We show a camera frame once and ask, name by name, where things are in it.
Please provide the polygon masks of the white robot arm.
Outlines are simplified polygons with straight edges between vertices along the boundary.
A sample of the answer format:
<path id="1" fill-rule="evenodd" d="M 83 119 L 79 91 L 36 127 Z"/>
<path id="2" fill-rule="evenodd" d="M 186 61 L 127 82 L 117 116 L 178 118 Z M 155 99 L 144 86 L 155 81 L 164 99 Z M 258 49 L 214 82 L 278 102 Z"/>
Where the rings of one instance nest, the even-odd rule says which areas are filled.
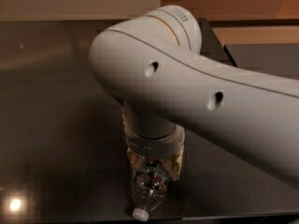
<path id="1" fill-rule="evenodd" d="M 93 73 L 116 99 L 172 121 L 293 185 L 299 182 L 299 81 L 201 55 L 201 30 L 179 6 L 107 28 Z"/>

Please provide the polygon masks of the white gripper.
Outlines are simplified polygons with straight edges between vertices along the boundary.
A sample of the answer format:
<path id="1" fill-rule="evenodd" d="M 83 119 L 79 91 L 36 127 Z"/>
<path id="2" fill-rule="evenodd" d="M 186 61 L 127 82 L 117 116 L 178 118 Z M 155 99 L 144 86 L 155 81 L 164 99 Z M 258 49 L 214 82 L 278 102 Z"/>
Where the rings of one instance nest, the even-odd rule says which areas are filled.
<path id="1" fill-rule="evenodd" d="M 125 105 L 124 133 L 131 168 L 138 170 L 146 158 L 166 160 L 166 170 L 177 181 L 180 178 L 185 141 L 184 129 L 174 122 L 150 112 Z"/>

